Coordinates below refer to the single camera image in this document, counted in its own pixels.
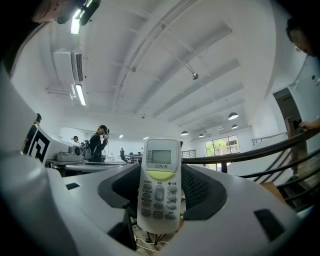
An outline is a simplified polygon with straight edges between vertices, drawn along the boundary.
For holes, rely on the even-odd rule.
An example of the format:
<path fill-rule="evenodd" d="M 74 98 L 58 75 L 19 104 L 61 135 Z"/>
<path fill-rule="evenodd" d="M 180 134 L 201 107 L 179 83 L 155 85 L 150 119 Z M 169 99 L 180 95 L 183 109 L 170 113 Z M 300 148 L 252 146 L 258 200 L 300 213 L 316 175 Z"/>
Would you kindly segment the grey office desk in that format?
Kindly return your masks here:
<path fill-rule="evenodd" d="M 127 165 L 123 160 L 109 160 L 104 162 L 88 162 L 88 161 L 57 161 L 47 160 L 46 168 L 58 170 L 62 177 L 71 177 L 77 175 L 85 175 L 110 170 Z"/>

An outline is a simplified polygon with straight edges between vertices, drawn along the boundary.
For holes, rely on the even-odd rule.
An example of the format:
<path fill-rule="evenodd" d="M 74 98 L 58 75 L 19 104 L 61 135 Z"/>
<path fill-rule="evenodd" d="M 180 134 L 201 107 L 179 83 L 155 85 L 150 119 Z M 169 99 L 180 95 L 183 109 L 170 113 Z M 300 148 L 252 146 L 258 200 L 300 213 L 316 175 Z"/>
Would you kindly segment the white ceiling air conditioner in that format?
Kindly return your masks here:
<path fill-rule="evenodd" d="M 60 48 L 53 53 L 57 76 L 63 85 L 74 85 L 84 80 L 82 51 Z"/>

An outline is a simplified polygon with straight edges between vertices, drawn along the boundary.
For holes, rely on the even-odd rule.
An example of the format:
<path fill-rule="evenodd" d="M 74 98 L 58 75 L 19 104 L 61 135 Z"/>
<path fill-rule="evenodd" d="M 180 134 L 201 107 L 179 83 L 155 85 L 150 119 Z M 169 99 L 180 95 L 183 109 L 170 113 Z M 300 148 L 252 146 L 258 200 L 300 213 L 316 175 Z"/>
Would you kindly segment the small white device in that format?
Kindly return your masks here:
<path fill-rule="evenodd" d="M 181 199 L 181 142 L 164 138 L 148 139 L 141 162 L 137 225 L 155 235 L 177 231 Z"/>

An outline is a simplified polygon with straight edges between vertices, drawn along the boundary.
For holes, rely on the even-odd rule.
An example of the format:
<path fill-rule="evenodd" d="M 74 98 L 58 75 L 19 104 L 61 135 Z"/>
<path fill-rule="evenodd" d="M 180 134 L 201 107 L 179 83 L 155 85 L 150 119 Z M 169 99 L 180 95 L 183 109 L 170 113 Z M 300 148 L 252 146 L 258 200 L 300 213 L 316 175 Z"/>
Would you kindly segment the grey metal machine block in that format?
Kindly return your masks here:
<path fill-rule="evenodd" d="M 60 151 L 56 155 L 56 160 L 60 162 L 77 162 L 82 161 L 83 156 L 81 148 L 77 145 L 70 146 L 68 152 Z"/>

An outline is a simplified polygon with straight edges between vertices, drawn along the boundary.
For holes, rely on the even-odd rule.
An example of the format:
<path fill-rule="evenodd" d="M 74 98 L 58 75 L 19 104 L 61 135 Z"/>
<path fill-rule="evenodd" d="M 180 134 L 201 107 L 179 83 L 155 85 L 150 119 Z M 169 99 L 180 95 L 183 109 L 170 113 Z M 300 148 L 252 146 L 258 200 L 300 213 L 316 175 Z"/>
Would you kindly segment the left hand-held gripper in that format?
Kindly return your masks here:
<path fill-rule="evenodd" d="M 48 173 L 19 152 L 32 117 L 0 64 L 0 256 L 80 256 Z"/>

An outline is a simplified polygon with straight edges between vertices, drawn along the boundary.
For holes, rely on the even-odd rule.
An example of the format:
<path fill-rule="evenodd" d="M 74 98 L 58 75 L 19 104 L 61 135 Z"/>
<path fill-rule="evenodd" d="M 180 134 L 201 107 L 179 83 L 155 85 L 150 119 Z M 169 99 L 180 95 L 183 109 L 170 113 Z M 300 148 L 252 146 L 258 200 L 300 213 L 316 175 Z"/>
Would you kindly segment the large window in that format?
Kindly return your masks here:
<path fill-rule="evenodd" d="M 240 152 L 238 136 L 232 135 L 206 141 L 205 149 L 208 157 L 237 154 Z"/>

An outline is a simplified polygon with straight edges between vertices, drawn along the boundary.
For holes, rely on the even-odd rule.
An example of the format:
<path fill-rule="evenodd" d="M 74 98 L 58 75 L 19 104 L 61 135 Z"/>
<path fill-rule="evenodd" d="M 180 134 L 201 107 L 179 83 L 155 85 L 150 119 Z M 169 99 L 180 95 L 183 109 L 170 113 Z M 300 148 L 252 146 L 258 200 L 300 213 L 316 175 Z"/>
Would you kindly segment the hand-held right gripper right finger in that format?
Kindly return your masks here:
<path fill-rule="evenodd" d="M 302 219 L 262 185 L 183 164 L 183 225 L 162 256 L 283 255 Z"/>

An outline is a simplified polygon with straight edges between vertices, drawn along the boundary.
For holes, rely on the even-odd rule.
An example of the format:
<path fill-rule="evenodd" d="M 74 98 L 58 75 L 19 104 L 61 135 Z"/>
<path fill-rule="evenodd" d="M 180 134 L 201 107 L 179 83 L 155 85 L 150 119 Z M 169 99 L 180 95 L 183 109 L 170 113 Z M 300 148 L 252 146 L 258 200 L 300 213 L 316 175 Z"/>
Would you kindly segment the white tube ceiling light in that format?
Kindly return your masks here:
<path fill-rule="evenodd" d="M 87 104 L 86 104 L 85 96 L 84 96 L 84 93 L 83 93 L 82 85 L 81 84 L 76 84 L 75 88 L 76 88 L 76 91 L 77 91 L 77 94 L 78 94 L 78 98 L 79 98 L 79 101 L 80 101 L 81 105 L 82 106 L 86 106 Z"/>
<path fill-rule="evenodd" d="M 78 9 L 71 19 L 70 33 L 72 35 L 77 35 L 80 31 L 80 15 L 82 13 L 81 9 Z"/>

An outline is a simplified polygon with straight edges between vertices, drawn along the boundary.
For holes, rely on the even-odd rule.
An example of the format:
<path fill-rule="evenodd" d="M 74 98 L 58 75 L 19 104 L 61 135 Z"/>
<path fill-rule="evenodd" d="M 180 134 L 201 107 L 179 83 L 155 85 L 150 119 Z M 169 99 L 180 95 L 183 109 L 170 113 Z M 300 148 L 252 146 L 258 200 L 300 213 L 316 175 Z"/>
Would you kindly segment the dark brown door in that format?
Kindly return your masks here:
<path fill-rule="evenodd" d="M 301 123 L 301 115 L 298 110 L 297 104 L 289 91 L 288 87 L 274 92 L 272 100 L 275 100 L 275 114 L 277 128 L 279 133 L 286 133 L 287 138 L 294 137 L 302 133 L 302 129 L 299 124 Z M 306 157 L 308 154 L 307 142 L 301 142 L 294 147 L 291 156 L 289 157 L 290 162 L 300 160 Z M 293 174 L 297 176 L 304 175 L 304 163 L 293 167 Z"/>

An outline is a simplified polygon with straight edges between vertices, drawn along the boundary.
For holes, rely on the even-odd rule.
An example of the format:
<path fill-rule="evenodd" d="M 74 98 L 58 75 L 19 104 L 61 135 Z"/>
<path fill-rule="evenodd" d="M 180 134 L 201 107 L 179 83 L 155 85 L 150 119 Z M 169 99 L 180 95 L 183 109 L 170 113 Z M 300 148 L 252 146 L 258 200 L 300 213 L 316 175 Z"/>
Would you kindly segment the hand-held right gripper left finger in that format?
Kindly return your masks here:
<path fill-rule="evenodd" d="M 131 214 L 137 212 L 141 168 L 134 164 L 62 183 L 67 256 L 136 256 Z"/>

